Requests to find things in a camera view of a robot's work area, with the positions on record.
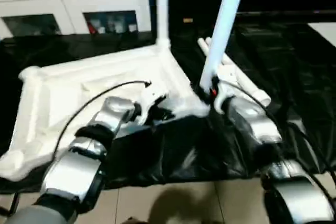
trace black plastic sheet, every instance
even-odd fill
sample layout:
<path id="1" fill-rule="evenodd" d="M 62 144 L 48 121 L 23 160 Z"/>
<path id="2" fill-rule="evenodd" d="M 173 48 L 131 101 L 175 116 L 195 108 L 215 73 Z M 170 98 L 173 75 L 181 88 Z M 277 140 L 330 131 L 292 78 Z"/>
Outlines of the black plastic sheet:
<path id="1" fill-rule="evenodd" d="M 198 82 L 205 60 L 197 38 L 210 35 L 211 30 L 193 26 L 171 35 L 172 53 L 193 83 Z M 148 34 L 2 41 L 0 55 L 10 70 L 6 106 L 11 113 L 3 125 L 1 153 L 6 152 L 11 139 L 22 87 L 17 75 L 22 69 L 152 43 Z M 335 168 L 336 48 L 305 24 L 238 24 L 227 53 L 272 97 L 269 109 L 281 125 L 286 153 L 300 159 L 312 172 L 325 172 L 312 147 L 286 126 L 287 121 L 302 124 Z M 32 171 L 21 182 L 1 179 L 0 193 L 38 190 L 45 167 Z M 244 139 L 225 118 L 212 111 L 207 118 L 190 116 L 115 140 L 108 159 L 106 188 L 254 176 L 258 171 L 245 150 Z"/>

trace white cabinet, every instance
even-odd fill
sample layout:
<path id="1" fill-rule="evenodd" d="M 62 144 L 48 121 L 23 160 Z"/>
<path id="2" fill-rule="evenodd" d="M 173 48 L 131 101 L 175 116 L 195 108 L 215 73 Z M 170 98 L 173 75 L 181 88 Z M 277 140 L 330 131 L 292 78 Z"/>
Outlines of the white cabinet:
<path id="1" fill-rule="evenodd" d="M 63 0 L 76 34 L 90 32 L 99 22 L 106 32 L 150 31 L 148 0 Z"/>
<path id="2" fill-rule="evenodd" d="M 0 0 L 0 39 L 150 30 L 149 0 Z"/>
<path id="3" fill-rule="evenodd" d="M 73 34 L 61 0 L 0 2 L 0 37 Z"/>

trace white pipe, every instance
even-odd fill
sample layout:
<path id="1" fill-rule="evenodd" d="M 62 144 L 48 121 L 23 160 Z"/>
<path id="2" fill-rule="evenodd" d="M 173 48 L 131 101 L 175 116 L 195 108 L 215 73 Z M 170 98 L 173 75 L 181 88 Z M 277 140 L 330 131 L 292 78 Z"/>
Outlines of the white pipe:
<path id="1" fill-rule="evenodd" d="M 215 75 L 217 67 L 222 61 L 232 26 L 236 17 L 240 0 L 222 0 L 220 5 L 213 42 L 210 47 L 209 57 L 205 60 L 200 86 L 204 92 L 210 92 L 212 77 Z"/>
<path id="2" fill-rule="evenodd" d="M 205 43 L 203 38 L 199 38 L 197 40 L 198 45 L 200 46 L 201 50 L 203 51 L 204 55 L 208 57 L 209 55 L 209 46 Z"/>
<path id="3" fill-rule="evenodd" d="M 169 32 L 168 32 L 168 0 L 156 0 L 157 6 L 157 39 L 156 43 L 159 46 L 170 46 Z"/>
<path id="4" fill-rule="evenodd" d="M 212 40 L 210 37 L 207 37 L 205 41 L 202 38 L 197 40 L 198 45 L 200 46 L 206 57 L 208 57 L 209 55 L 209 46 L 211 45 L 211 41 Z M 264 90 L 259 89 L 226 53 L 223 54 L 222 65 L 233 65 L 235 67 L 235 76 L 237 78 L 237 82 L 241 86 L 241 88 L 251 94 L 253 97 L 255 97 L 264 106 L 268 106 L 271 103 L 271 98 L 269 97 L 269 95 Z"/>

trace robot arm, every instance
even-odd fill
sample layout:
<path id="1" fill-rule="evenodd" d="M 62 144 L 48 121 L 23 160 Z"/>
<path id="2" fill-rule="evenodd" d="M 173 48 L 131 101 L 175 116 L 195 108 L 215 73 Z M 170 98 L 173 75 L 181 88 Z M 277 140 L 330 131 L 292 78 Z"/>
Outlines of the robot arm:
<path id="1" fill-rule="evenodd" d="M 104 185 L 104 163 L 112 140 L 124 123 L 144 124 L 149 110 L 165 98 L 162 86 L 149 85 L 137 102 L 108 97 L 88 125 L 80 128 L 69 150 L 54 161 L 37 201 L 15 213 L 7 224 L 74 223 L 92 210 Z"/>
<path id="2" fill-rule="evenodd" d="M 231 89 L 225 83 L 219 85 L 222 90 Z M 222 99 L 220 92 L 216 99 Z M 333 222 L 333 209 L 324 193 L 311 183 L 298 162 L 282 157 L 281 135 L 265 111 L 242 96 L 227 97 L 221 104 L 222 113 L 242 134 L 244 146 L 261 171 L 270 223 Z"/>

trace wire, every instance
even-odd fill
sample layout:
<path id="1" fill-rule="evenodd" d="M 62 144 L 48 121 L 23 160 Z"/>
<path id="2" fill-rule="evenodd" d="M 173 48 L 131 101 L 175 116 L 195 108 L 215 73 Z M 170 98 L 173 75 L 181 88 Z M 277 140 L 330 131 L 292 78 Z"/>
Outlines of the wire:
<path id="1" fill-rule="evenodd" d="M 150 82 L 148 81 L 128 81 L 128 82 L 124 82 L 124 83 L 121 83 L 121 84 L 118 84 L 116 86 L 113 86 L 112 88 L 108 88 L 102 92 L 100 92 L 99 94 L 97 94 L 95 97 L 91 98 L 89 101 L 87 101 L 82 107 L 80 107 L 71 117 L 70 119 L 68 120 L 68 122 L 66 123 L 66 125 L 64 126 L 63 130 L 61 131 L 61 133 L 59 134 L 58 136 L 58 139 L 57 139 L 57 143 L 56 143 L 56 146 L 55 146 L 55 149 L 54 149 L 54 153 L 52 155 L 52 158 L 51 158 L 51 161 L 53 162 L 55 159 L 56 159 L 56 155 L 57 155 L 57 151 L 58 151 L 58 147 L 59 147 L 59 144 L 60 144 L 60 141 L 65 133 L 65 131 L 67 130 L 68 126 L 70 125 L 70 123 L 75 119 L 76 116 L 78 116 L 78 114 L 83 110 L 85 109 L 89 104 L 91 104 L 93 101 L 95 101 L 96 99 L 98 99 L 99 97 L 101 97 L 102 95 L 116 89 L 116 88 L 119 88 L 121 86 L 124 86 L 124 85 L 127 85 L 127 84 L 133 84 L 133 83 L 144 83 L 145 86 L 149 86 L 150 85 Z"/>
<path id="2" fill-rule="evenodd" d="M 297 126 L 293 123 L 288 123 L 288 126 L 291 127 L 293 130 L 295 130 L 297 133 L 299 133 L 304 139 L 306 139 L 306 141 L 310 144 L 310 146 L 313 148 L 313 149 L 316 149 L 314 150 L 319 156 L 320 158 L 322 159 L 325 167 L 326 167 L 326 170 L 329 172 L 332 180 L 334 181 L 334 184 L 335 184 L 335 187 L 336 187 L 336 175 L 335 175 L 335 172 L 334 170 L 332 169 L 331 165 L 328 163 L 328 161 L 326 160 L 326 158 L 324 157 L 324 154 L 322 152 L 322 149 L 321 147 L 318 145 L 318 144 L 315 144 L 313 143 L 313 141 L 311 140 L 311 138 L 305 134 L 304 132 L 300 131 L 299 128 L 297 128 Z"/>
<path id="3" fill-rule="evenodd" d="M 267 116 L 274 122 L 274 124 L 276 125 L 276 127 L 277 127 L 278 129 L 280 129 L 280 128 L 279 128 L 279 124 L 278 124 L 276 118 L 275 118 L 271 113 L 269 113 L 269 112 L 267 111 L 267 108 L 266 108 L 261 102 L 259 102 L 254 96 L 252 96 L 250 93 L 248 93 L 247 91 L 245 91 L 245 90 L 242 89 L 241 87 L 239 87 L 239 86 L 237 86 L 237 85 L 235 85 L 235 84 L 232 84 L 232 83 L 230 83 L 230 82 L 228 82 L 228 81 L 223 81 L 223 80 L 221 80 L 221 82 L 223 82 L 223 83 L 225 83 L 225 84 L 227 84 L 227 85 L 229 85 L 229 86 L 231 86 L 231 87 L 233 87 L 233 88 L 235 88 L 235 89 L 237 89 L 237 90 L 243 92 L 243 93 L 246 94 L 248 97 L 250 97 L 254 102 L 256 102 L 256 103 L 257 103 L 257 104 L 258 104 L 258 105 L 265 111 L 266 115 L 267 115 Z M 309 177 L 316 183 L 316 185 L 317 185 L 317 186 L 321 189 L 321 191 L 324 193 L 325 197 L 327 198 L 327 200 L 328 200 L 328 202 L 329 202 L 329 204 L 330 204 L 330 207 L 331 207 L 332 210 L 333 210 L 334 218 L 336 218 L 336 206 L 335 206 L 335 204 L 334 204 L 334 202 L 333 202 L 332 197 L 331 197 L 330 194 L 328 193 L 327 189 L 321 184 L 321 182 L 315 177 L 315 175 L 314 175 L 313 173 L 311 173 L 305 166 L 303 166 L 303 163 L 302 163 L 302 162 L 300 162 L 300 165 L 301 165 L 302 169 L 307 173 L 307 175 L 308 175 L 308 176 L 309 176 Z"/>

